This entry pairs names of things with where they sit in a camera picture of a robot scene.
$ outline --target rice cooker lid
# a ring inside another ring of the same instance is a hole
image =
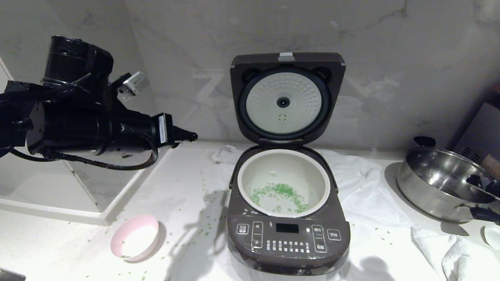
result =
[[[264,70],[245,85],[236,109],[265,140],[294,140],[319,129],[332,110],[329,87],[313,71],[293,65]],[[260,143],[262,139],[251,139]]]

